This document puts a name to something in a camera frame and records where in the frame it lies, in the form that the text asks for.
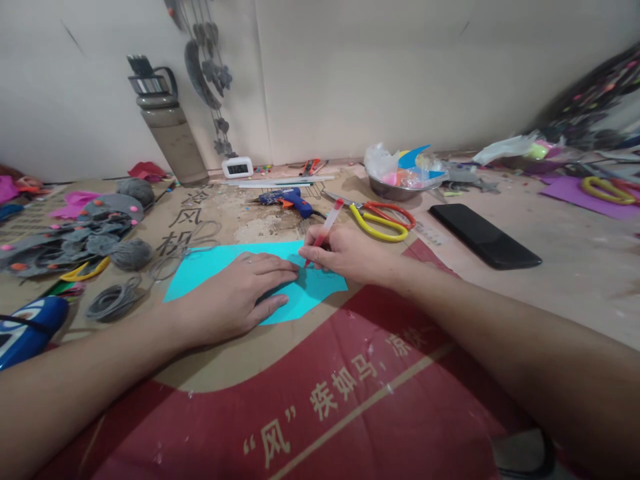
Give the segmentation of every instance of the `hand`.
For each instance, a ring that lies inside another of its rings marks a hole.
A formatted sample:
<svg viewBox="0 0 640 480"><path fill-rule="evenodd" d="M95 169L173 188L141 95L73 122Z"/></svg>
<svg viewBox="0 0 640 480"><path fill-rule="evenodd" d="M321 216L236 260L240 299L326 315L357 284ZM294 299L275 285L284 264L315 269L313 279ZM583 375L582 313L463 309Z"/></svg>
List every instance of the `hand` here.
<svg viewBox="0 0 640 480"><path fill-rule="evenodd" d="M184 348L211 345L249 332L286 304L274 295L256 305L266 292L298 278L298 266L275 255L244 252L227 268L184 297L168 304Z"/></svg>
<svg viewBox="0 0 640 480"><path fill-rule="evenodd" d="M354 227L336 225L325 238L324 248L313 247L321 231L322 225L312 225L307 230L305 246L298 251L302 258L311 260L316 269L333 270L359 283L384 284L395 257L382 245Z"/></svg>

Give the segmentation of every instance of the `black phone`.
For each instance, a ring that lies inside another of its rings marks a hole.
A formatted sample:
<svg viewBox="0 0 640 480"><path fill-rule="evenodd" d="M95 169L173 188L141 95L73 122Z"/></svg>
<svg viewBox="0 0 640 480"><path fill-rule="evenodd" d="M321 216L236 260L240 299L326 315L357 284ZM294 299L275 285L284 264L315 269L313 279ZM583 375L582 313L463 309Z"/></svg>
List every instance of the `black phone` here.
<svg viewBox="0 0 640 480"><path fill-rule="evenodd" d="M497 270L514 270L535 267L542 263L540 257L466 205L434 205L429 209L429 213L490 267Z"/></svg>

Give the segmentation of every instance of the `digital clock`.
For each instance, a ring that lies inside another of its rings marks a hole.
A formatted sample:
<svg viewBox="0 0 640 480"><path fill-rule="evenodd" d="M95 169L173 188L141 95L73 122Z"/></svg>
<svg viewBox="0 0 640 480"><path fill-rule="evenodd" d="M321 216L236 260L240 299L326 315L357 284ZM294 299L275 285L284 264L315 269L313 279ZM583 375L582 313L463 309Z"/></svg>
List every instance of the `digital clock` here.
<svg viewBox="0 0 640 480"><path fill-rule="evenodd" d="M253 175L253 164L249 157L236 157L223 160L222 171L226 178L242 178Z"/></svg>

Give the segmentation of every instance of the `gray yarn ball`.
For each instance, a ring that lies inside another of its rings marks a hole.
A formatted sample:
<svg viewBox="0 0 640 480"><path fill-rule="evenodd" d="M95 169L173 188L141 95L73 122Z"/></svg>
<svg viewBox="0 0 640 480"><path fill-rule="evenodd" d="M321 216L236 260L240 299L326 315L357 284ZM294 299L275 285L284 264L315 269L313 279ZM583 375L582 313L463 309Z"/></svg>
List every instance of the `gray yarn ball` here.
<svg viewBox="0 0 640 480"><path fill-rule="evenodd" d="M138 202L142 203L144 208L147 208L155 200L155 194L153 188L151 188L151 184L146 180L138 178L128 178L118 181L117 192L135 198Z"/></svg>
<svg viewBox="0 0 640 480"><path fill-rule="evenodd" d="M124 271L138 271L153 257L150 244L140 239L127 240L114 246L109 254L111 263Z"/></svg>

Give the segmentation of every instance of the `blue paper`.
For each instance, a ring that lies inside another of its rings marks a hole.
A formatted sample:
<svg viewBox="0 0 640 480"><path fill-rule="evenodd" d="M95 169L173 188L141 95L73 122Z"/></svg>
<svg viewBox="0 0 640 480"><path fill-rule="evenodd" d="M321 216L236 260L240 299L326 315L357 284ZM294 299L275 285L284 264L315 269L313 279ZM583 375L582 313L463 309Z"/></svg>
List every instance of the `blue paper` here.
<svg viewBox="0 0 640 480"><path fill-rule="evenodd" d="M340 275L312 267L305 269L305 260L298 255L303 242L252 243L250 245L221 245L213 250L199 251L194 249L173 276L169 285L165 302L180 298L190 292L208 278L224 269L242 252L271 253L280 258L300 265L298 280L280 286L271 294L286 294L288 304L278 308L276 312L262 322L261 325L296 320L318 305L333 292L346 291L347 282Z"/></svg>

